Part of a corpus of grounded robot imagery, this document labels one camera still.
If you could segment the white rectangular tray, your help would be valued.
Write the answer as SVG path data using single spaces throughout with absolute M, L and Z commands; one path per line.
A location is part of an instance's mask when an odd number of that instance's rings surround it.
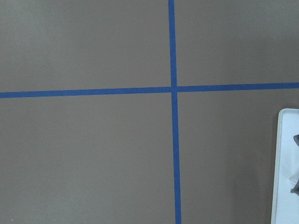
M 299 222 L 299 110 L 278 114 L 272 224 Z

